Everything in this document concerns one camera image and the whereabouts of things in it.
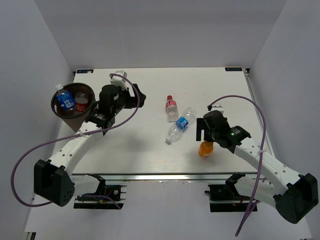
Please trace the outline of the orange juice bottle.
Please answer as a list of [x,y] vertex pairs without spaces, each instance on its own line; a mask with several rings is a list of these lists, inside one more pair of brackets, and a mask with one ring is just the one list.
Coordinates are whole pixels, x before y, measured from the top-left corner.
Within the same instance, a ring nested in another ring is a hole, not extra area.
[[209,141],[203,141],[198,149],[198,155],[202,158],[209,157],[214,151],[214,143]]

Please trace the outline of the tall red label bottle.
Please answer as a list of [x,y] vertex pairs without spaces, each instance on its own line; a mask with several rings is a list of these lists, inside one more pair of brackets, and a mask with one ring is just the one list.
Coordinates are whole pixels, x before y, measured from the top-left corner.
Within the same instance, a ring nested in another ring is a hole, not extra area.
[[86,93],[78,91],[74,96],[74,101],[75,101],[74,112],[76,114],[81,114],[87,109],[89,99]]

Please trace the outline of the dark blue label bottle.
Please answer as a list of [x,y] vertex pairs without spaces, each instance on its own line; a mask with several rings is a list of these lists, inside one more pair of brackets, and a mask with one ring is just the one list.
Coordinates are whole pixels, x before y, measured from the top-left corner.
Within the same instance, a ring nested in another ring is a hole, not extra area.
[[58,100],[61,108],[67,112],[72,111],[76,106],[76,102],[72,94],[65,90],[62,84],[58,84],[55,87],[57,90],[56,99]]

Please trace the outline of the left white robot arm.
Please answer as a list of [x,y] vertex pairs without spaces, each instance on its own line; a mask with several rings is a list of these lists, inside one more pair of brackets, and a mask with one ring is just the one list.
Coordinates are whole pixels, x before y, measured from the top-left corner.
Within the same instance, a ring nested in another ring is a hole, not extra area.
[[105,196],[106,181],[97,174],[74,176],[73,171],[87,151],[108,130],[113,129],[116,115],[123,109],[141,108],[146,96],[137,84],[132,85],[134,96],[128,89],[108,84],[102,87],[99,100],[89,108],[89,114],[70,141],[48,160],[34,165],[34,192],[63,207],[74,196],[99,200]]

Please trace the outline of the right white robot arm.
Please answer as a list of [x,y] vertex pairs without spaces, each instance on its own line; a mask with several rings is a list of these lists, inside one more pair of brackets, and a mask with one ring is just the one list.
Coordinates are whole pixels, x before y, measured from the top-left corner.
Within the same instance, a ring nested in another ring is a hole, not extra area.
[[257,184],[254,199],[275,208],[288,222],[297,224],[319,203],[318,181],[312,174],[302,175],[262,152],[246,130],[230,127],[220,111],[210,111],[196,120],[196,140],[217,143],[260,170],[270,184]]

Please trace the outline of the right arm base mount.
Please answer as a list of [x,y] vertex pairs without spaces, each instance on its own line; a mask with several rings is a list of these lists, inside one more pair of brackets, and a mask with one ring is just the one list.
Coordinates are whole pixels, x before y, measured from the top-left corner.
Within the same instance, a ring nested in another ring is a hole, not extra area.
[[211,213],[244,213],[249,204],[250,196],[236,196],[227,189],[226,180],[230,174],[218,174],[206,180],[207,189],[204,194],[209,198]]

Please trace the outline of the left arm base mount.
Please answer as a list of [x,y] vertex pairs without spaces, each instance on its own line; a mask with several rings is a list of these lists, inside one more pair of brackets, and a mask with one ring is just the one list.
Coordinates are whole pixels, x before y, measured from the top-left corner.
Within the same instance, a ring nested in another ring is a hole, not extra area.
[[120,210],[124,206],[127,185],[121,181],[106,180],[100,175],[73,176],[75,182],[74,209]]

